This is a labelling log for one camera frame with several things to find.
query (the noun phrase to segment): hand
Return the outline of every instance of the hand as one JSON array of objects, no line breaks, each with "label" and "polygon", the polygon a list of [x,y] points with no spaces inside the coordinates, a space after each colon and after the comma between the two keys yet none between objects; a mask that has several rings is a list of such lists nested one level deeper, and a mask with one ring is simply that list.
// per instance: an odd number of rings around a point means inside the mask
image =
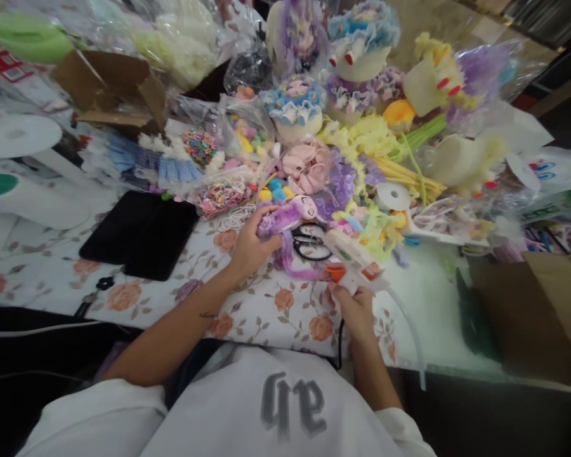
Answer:
[{"label": "hand", "polygon": [[232,274],[239,276],[241,281],[253,275],[274,251],[281,248],[281,235],[275,235],[265,242],[256,236],[262,217],[276,209],[279,209],[279,206],[265,206],[256,210],[239,232],[235,253],[227,268]]},{"label": "hand", "polygon": [[370,347],[377,345],[374,336],[373,294],[371,290],[359,287],[355,295],[351,296],[347,289],[335,282],[330,282],[325,291],[325,297],[329,303],[334,304],[336,299],[341,305],[345,326],[353,343]]}]

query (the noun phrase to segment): table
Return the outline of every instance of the table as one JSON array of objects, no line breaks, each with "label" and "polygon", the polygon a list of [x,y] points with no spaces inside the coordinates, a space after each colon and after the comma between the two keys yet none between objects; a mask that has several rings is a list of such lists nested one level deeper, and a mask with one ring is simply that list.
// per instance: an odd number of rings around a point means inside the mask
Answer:
[{"label": "table", "polygon": [[[1,163],[0,169],[34,179],[13,162]],[[19,219],[0,256],[0,304],[73,315],[98,280],[114,274],[115,285],[100,292],[87,317],[147,328],[227,265],[237,240],[234,231],[218,232],[215,221],[200,222],[168,281],[126,277],[118,266],[78,256],[123,191],[81,192],[62,178],[44,183],[85,202],[94,216],[79,227],[61,231]],[[453,246],[423,244],[404,250],[410,268],[391,262],[387,274],[416,322],[429,367],[502,376],[500,364],[473,354],[463,343],[454,267],[466,270],[466,260]],[[325,285],[291,279],[270,261],[229,297],[206,336],[336,355],[341,316],[323,299]],[[377,295],[374,314],[386,365],[416,368],[410,330],[386,293]],[[346,348],[346,333],[343,341]]]}]

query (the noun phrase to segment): red ornament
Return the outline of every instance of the red ornament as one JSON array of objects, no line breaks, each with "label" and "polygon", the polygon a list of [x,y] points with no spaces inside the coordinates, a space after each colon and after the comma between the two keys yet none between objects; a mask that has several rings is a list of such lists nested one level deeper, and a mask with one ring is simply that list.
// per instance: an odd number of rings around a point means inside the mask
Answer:
[{"label": "red ornament", "polygon": [[444,78],[442,79],[439,83],[438,83],[438,90],[442,89],[444,86],[446,86],[448,83],[450,82],[449,78]]},{"label": "red ornament", "polygon": [[455,86],[449,91],[449,96],[453,96],[461,90],[461,86]]}]

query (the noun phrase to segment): yellow pom pom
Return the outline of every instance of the yellow pom pom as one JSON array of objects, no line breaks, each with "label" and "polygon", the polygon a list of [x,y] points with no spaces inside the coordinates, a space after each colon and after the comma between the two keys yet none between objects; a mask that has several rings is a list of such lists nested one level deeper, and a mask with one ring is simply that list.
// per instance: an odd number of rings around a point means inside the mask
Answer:
[{"label": "yellow pom pom", "polygon": [[260,191],[258,196],[258,200],[260,201],[273,201],[273,194],[268,189],[263,189]]},{"label": "yellow pom pom", "polygon": [[254,147],[252,146],[252,143],[250,143],[249,140],[246,137],[244,137],[239,130],[235,130],[235,135],[237,135],[237,138],[239,139],[241,146],[243,146],[243,151],[246,154],[253,154]]},{"label": "yellow pom pom", "polygon": [[396,131],[410,130],[414,116],[414,108],[408,100],[396,100],[383,112],[389,128]]},{"label": "yellow pom pom", "polygon": [[292,189],[290,189],[289,186],[285,186],[283,188],[283,191],[285,192],[285,197],[288,200],[293,199],[295,197],[294,192],[292,192]]}]

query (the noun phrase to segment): cardboard flap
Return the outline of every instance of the cardboard flap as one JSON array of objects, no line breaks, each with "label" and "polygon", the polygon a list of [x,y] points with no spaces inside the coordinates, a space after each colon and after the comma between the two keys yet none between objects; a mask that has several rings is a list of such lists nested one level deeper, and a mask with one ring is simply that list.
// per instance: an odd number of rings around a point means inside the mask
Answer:
[{"label": "cardboard flap", "polygon": [[526,252],[523,257],[549,298],[571,341],[571,261],[558,254]]},{"label": "cardboard flap", "polygon": [[125,99],[140,99],[138,88],[151,74],[146,60],[102,51],[84,51],[83,55],[110,92]]},{"label": "cardboard flap", "polygon": [[117,105],[117,100],[108,93],[106,85],[89,68],[78,51],[72,51],[64,57],[51,76],[83,111],[110,110]]},{"label": "cardboard flap", "polygon": [[78,117],[81,122],[123,125],[141,128],[152,121],[152,116],[144,114],[106,113],[102,111],[87,111]]},{"label": "cardboard flap", "polygon": [[146,81],[139,86],[139,91],[146,101],[146,105],[157,121],[160,129],[167,124],[167,100],[165,87],[154,73],[150,72]]}]

